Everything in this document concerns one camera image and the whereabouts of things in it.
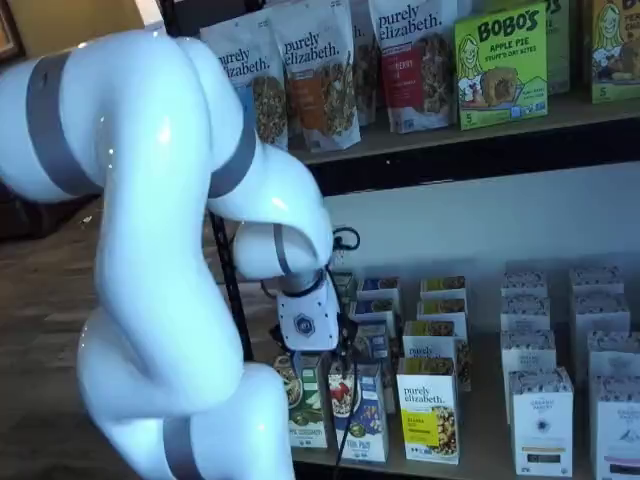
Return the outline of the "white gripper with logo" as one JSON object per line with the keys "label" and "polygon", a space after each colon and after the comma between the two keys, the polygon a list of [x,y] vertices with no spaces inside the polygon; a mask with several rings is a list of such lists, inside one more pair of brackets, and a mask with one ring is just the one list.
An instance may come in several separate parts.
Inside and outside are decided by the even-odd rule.
{"label": "white gripper with logo", "polygon": [[354,340],[357,324],[350,319],[338,326],[339,303],[329,279],[300,297],[277,296],[279,324],[269,335],[279,346],[300,352],[330,351],[337,347],[339,372],[343,378],[354,368],[357,356]]}

